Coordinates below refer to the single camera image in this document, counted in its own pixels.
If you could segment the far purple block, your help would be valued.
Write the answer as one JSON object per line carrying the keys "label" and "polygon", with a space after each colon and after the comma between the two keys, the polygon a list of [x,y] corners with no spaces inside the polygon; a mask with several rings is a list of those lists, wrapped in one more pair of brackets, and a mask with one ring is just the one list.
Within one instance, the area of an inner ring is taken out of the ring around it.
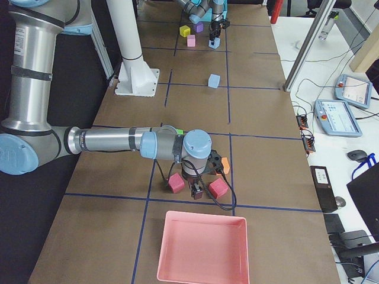
{"label": "far purple block", "polygon": [[201,33],[204,30],[204,25],[202,22],[193,24],[193,29],[195,33]]}

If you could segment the left magenta block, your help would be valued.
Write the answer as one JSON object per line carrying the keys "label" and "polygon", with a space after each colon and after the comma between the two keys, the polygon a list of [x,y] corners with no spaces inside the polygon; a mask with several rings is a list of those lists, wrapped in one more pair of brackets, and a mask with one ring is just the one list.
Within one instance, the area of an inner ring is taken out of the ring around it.
{"label": "left magenta block", "polygon": [[185,187],[184,180],[179,173],[174,173],[169,177],[168,185],[173,193],[178,193]]}

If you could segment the yellow block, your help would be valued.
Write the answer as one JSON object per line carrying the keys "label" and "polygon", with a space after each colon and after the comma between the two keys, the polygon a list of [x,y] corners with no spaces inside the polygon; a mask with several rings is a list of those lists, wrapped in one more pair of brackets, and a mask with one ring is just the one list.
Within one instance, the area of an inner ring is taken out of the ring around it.
{"label": "yellow block", "polygon": [[182,25],[179,27],[179,34],[183,38],[187,38],[191,34],[191,28],[187,25]]}

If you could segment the clear water bottle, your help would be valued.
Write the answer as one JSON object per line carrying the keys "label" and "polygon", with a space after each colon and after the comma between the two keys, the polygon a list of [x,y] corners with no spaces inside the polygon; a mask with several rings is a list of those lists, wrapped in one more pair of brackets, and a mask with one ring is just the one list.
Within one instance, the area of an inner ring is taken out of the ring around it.
{"label": "clear water bottle", "polygon": [[325,25],[323,26],[319,36],[318,36],[318,39],[319,40],[326,40],[332,27],[334,26],[335,24],[335,21],[339,18],[339,12],[338,11],[331,11],[326,22],[325,22]]}

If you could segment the black office chair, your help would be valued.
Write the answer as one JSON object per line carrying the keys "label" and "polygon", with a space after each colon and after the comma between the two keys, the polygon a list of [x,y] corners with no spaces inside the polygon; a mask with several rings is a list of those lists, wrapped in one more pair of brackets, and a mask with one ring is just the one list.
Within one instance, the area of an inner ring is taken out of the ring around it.
{"label": "black office chair", "polygon": [[317,14],[315,11],[316,8],[319,8],[322,3],[322,0],[307,0],[307,8],[305,16],[313,17]]}

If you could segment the right magenta block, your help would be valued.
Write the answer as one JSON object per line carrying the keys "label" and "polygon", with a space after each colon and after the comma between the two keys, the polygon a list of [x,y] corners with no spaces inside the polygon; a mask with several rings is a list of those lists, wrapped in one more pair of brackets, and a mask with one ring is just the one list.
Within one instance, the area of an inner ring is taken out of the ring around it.
{"label": "right magenta block", "polygon": [[217,180],[211,182],[208,186],[210,193],[215,199],[219,199],[224,196],[227,193],[228,188],[228,185],[222,178],[218,178]]}

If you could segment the orange connector box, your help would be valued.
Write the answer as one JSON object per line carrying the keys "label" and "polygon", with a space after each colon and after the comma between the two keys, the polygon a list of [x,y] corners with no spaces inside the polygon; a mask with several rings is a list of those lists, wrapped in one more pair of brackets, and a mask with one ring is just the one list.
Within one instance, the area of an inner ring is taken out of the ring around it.
{"label": "orange connector box", "polygon": [[314,135],[312,133],[307,134],[307,133],[302,132],[301,133],[301,139],[303,142],[305,152],[307,154],[316,152],[316,149],[314,146]]}
{"label": "orange connector box", "polygon": [[307,122],[307,115],[306,114],[301,114],[296,116],[297,124],[300,130],[308,130],[309,125]]}

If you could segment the near orange block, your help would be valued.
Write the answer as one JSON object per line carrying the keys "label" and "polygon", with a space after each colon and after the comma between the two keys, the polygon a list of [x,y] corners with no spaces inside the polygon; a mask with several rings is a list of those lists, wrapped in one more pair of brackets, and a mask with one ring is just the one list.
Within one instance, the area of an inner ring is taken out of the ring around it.
{"label": "near orange block", "polygon": [[222,157],[221,158],[221,163],[223,165],[223,171],[225,175],[228,175],[230,172],[230,163],[228,161],[227,157]]}

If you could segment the pink tray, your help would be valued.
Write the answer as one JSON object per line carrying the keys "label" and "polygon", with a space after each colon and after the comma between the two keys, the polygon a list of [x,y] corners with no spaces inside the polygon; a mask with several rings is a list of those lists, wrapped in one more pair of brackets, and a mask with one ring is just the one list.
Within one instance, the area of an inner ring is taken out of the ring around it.
{"label": "pink tray", "polygon": [[157,279],[175,283],[249,283],[246,219],[168,211]]}

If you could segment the upper orange connector box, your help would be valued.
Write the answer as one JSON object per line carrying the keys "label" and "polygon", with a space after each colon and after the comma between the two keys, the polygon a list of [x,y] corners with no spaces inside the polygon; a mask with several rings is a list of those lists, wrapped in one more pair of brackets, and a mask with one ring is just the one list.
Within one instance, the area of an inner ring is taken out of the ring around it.
{"label": "upper orange connector box", "polygon": [[307,122],[307,115],[306,114],[301,114],[296,116],[297,124],[300,130],[308,130],[309,125]]}

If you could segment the far teach pendant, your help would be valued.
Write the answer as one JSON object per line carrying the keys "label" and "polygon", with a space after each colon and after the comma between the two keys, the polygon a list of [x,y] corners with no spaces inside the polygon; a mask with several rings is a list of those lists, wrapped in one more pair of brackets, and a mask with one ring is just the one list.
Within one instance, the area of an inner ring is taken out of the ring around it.
{"label": "far teach pendant", "polygon": [[350,75],[342,74],[337,78],[335,97],[361,109],[368,109],[371,102],[373,85]]}

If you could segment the red cylinder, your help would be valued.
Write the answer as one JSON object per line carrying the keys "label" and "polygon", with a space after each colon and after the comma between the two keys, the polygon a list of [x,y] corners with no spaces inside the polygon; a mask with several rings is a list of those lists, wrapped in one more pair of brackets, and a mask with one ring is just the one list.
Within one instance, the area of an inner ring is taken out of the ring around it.
{"label": "red cylinder", "polygon": [[275,1],[275,5],[273,7],[271,19],[270,19],[271,24],[276,24],[277,19],[280,15],[280,12],[281,12],[281,8],[282,8],[283,3],[284,3],[284,0],[276,0]]}

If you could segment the cardboard panel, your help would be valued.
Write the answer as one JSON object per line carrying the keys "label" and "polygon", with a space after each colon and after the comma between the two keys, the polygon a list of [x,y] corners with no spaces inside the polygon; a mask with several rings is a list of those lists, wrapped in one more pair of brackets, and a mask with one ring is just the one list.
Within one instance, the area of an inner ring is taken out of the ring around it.
{"label": "cardboard panel", "polygon": [[349,64],[353,72],[365,73],[378,59],[378,37],[379,27],[377,25]]}

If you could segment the pink block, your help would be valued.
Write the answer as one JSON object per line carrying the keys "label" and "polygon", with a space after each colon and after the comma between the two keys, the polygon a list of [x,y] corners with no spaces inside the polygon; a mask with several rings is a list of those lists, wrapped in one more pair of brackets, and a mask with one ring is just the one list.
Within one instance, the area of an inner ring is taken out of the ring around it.
{"label": "pink block", "polygon": [[187,46],[188,47],[195,47],[196,46],[196,36],[195,35],[188,35],[187,36]]}

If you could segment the light blue block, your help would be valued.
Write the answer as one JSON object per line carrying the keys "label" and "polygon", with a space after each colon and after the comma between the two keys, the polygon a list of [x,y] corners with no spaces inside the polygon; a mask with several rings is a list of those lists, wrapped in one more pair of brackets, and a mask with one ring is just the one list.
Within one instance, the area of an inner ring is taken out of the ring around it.
{"label": "light blue block", "polygon": [[211,74],[208,79],[208,87],[217,89],[220,84],[220,75]]}
{"label": "light blue block", "polygon": [[220,38],[216,37],[213,40],[209,39],[208,46],[212,49],[217,49],[220,46]]}

